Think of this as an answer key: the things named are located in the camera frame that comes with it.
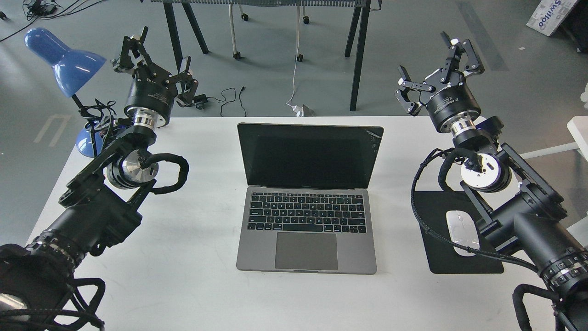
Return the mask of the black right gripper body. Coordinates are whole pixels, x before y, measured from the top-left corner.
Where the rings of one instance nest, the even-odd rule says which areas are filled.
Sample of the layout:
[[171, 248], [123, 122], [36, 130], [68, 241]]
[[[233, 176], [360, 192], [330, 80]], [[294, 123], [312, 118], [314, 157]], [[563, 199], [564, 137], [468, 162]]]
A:
[[451, 76], [448, 83], [440, 82], [439, 77], [428, 76], [425, 82], [435, 87], [435, 93], [425, 97], [425, 107], [437, 132], [448, 133], [450, 122], [458, 119], [460, 113], [469, 115], [473, 120], [481, 114], [481, 108], [468, 88], [465, 76]]

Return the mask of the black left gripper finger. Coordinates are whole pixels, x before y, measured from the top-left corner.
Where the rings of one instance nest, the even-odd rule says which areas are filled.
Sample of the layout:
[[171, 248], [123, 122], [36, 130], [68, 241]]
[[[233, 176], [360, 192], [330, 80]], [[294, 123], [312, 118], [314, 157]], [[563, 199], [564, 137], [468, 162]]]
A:
[[153, 62], [144, 48], [148, 27], [143, 27], [141, 35], [125, 36], [120, 56], [111, 61], [112, 69], [117, 73], [130, 75], [153, 75]]
[[191, 107], [195, 105], [194, 98], [199, 82], [193, 77], [190, 65], [191, 57], [187, 56], [183, 58], [180, 65], [182, 71], [179, 71], [176, 75], [170, 74], [165, 81], [166, 86], [169, 88], [176, 88], [176, 84], [178, 83], [182, 86], [182, 92], [175, 96], [176, 102], [180, 107]]

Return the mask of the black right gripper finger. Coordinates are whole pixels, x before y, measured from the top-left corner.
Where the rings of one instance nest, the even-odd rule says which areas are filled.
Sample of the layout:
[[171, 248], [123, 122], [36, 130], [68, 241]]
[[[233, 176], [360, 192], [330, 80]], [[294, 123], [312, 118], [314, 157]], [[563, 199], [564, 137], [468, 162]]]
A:
[[455, 86], [464, 83], [469, 75], [482, 74], [485, 71], [480, 57], [477, 55], [469, 39], [451, 39], [445, 31], [441, 37], [449, 49], [449, 53], [441, 68], [433, 71], [425, 78], [425, 83], [433, 86]]
[[395, 91], [395, 97], [407, 114], [411, 116], [416, 116], [420, 113], [422, 103], [420, 101], [410, 100], [409, 93], [433, 93], [435, 92], [436, 88], [434, 85], [427, 84], [426, 82], [413, 82], [410, 79], [405, 67], [403, 67], [402, 65], [398, 66], [398, 70], [401, 77], [398, 81], [399, 88], [397, 88], [397, 90]]

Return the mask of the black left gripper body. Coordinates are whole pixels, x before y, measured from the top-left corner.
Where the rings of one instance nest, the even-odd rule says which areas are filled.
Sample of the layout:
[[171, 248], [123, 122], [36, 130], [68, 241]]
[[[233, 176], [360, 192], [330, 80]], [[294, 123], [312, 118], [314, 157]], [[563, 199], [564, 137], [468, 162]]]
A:
[[170, 80], [172, 74], [159, 65], [139, 63], [132, 77], [134, 81], [124, 113], [128, 117], [134, 117], [138, 110], [148, 109], [159, 115], [156, 120], [159, 126], [168, 125], [173, 102], [178, 95], [175, 83]]

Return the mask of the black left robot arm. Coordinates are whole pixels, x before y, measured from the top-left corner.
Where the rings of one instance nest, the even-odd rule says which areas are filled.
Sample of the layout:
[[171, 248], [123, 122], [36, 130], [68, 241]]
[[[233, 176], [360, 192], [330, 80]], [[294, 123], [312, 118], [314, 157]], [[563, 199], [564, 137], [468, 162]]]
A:
[[77, 331], [86, 324], [99, 330], [97, 308], [105, 294], [100, 278], [77, 279], [75, 269], [87, 254], [98, 256], [122, 243], [141, 224], [138, 209], [149, 193], [167, 194], [187, 181], [183, 157], [152, 154], [155, 128], [170, 122], [174, 102], [193, 101], [198, 81], [190, 57], [174, 75], [156, 65], [139, 38], [126, 36], [112, 63], [133, 82], [124, 108], [124, 129], [67, 185], [59, 199], [65, 211], [26, 247], [1, 247], [1, 329], [3, 331]]

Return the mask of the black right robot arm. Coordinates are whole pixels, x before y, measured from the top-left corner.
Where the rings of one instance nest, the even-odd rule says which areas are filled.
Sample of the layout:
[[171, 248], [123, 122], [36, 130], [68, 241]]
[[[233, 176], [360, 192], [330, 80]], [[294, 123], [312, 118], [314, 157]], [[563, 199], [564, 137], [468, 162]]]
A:
[[[561, 225], [567, 211], [557, 193], [510, 145], [500, 144], [503, 123], [490, 117], [476, 123], [481, 108], [468, 88], [466, 78], [485, 71], [470, 40], [451, 39], [442, 32], [448, 48], [443, 66], [422, 82], [410, 79], [399, 66], [399, 88], [395, 96], [406, 113], [428, 111], [435, 130], [453, 136], [453, 148], [434, 149], [420, 164], [410, 189], [410, 203], [420, 228], [434, 239], [468, 254], [516, 264], [530, 269], [545, 285], [521, 284], [513, 292], [513, 306], [521, 330], [530, 331], [524, 306], [526, 293], [552, 303], [557, 331], [587, 329], [587, 249]], [[492, 245], [493, 251], [448, 239], [434, 231], [420, 216], [414, 201], [415, 188], [424, 168], [443, 158], [438, 184], [445, 192], [447, 174], [453, 164], [461, 166], [465, 195], [481, 220], [473, 233]]]

